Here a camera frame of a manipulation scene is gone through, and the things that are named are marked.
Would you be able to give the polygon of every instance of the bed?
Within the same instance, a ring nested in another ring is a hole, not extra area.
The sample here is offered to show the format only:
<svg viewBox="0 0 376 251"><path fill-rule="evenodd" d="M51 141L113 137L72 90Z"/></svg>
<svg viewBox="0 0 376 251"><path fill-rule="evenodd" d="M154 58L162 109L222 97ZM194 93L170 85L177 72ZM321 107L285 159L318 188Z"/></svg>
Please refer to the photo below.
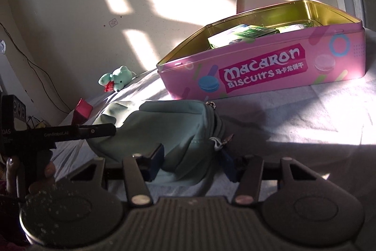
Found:
<svg viewBox="0 0 376 251"><path fill-rule="evenodd" d="M226 125L228 144L239 154L254 153L266 161L290 156L356 196L363 204L366 221L358 236L362 250L376 245L376 32L366 30L367 73L357 80L317 84L214 101ZM89 99L94 106L91 124L113 101L171 99L157 71L146 72L119 93ZM72 113L61 123L70 124ZM53 153L59 180L96 155L87 142L57 144ZM159 196L224 195L231 198L237 184L219 169L209 182L191 187L149 185ZM109 190L125 200L123 183L113 181ZM264 182L260 197L275 190Z"/></svg>

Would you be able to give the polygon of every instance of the fabric bag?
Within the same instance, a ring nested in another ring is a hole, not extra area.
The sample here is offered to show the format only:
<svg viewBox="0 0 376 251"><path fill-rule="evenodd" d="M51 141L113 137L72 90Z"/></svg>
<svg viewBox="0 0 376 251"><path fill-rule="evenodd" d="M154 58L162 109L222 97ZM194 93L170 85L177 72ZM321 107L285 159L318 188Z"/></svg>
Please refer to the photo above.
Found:
<svg viewBox="0 0 376 251"><path fill-rule="evenodd" d="M148 155L164 145L165 160L155 184L195 185L206 175L224 124L214 103L196 100L116 101L93 124L113 123L115 136L88 139L91 149L108 163L121 163L134 153Z"/></svg>

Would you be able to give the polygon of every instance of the plush toy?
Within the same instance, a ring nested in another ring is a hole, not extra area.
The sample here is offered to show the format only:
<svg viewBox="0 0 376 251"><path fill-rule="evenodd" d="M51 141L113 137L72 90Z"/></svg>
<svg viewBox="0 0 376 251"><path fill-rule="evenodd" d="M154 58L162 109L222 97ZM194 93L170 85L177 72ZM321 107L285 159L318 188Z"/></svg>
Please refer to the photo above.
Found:
<svg viewBox="0 0 376 251"><path fill-rule="evenodd" d="M104 74L98 81L105 87L105 92L120 92L129 82L131 82L134 72L131 72L126 66L115 69L112 74Z"/></svg>

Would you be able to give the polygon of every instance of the blue ring graphic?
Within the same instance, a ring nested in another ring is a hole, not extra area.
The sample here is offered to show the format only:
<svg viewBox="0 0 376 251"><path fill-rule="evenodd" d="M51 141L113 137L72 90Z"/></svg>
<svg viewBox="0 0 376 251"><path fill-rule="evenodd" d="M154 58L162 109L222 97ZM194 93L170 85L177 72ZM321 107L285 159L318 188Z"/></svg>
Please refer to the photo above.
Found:
<svg viewBox="0 0 376 251"><path fill-rule="evenodd" d="M346 41L346 49L344 52L336 52L335 49L334 49L334 42L335 40L337 40L338 38L342 38ZM345 55L347 55L347 53L350 51L350 39L348 38L347 35L345 34L335 34L332 39L330 40L330 43L329 43L329 48L330 48L330 51L332 52L332 54L336 57L343 57Z"/></svg>

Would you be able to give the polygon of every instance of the finger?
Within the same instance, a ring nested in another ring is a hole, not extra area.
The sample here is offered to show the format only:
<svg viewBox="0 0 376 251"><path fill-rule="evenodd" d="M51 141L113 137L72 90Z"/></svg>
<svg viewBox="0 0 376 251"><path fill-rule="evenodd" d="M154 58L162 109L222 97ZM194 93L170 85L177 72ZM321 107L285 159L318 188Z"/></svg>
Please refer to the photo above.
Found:
<svg viewBox="0 0 376 251"><path fill-rule="evenodd" d="M52 177L56 172L56 167L52 162L49 162L46 168L44 169L44 175L46 178Z"/></svg>
<svg viewBox="0 0 376 251"><path fill-rule="evenodd" d="M52 186L54 183L55 183L54 177L39 180L39 181L34 182L32 185L29 186L29 193L34 195L37 192Z"/></svg>
<svg viewBox="0 0 376 251"><path fill-rule="evenodd" d="M17 156L12 156L6 161L6 190L13 196L17 196L17 170L20 160Z"/></svg>

